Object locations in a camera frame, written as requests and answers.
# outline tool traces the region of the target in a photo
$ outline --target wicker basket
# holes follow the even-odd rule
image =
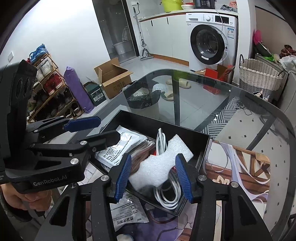
[[[281,73],[261,61],[244,59],[242,55],[239,62],[239,87],[250,93],[263,91],[263,97],[272,101],[283,80]]]

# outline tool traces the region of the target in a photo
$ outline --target purple bag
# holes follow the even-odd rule
[[[75,69],[67,66],[64,79],[81,108],[83,108],[86,113],[90,113],[94,109],[94,105],[83,88]]]

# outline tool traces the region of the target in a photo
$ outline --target washing machine door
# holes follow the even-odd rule
[[[191,32],[190,43],[195,56],[206,65],[216,64],[223,57],[223,37],[210,25],[197,25]]]

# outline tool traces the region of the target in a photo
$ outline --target white bowl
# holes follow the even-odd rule
[[[183,8],[183,10],[194,9],[194,5],[190,5],[190,4],[183,4],[181,5],[181,7]]]

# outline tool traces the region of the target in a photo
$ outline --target white cabinet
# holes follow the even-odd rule
[[[143,21],[141,28],[150,53],[189,61],[185,14]]]
[[[189,61],[190,39],[187,33],[186,15],[168,17],[173,57]]]

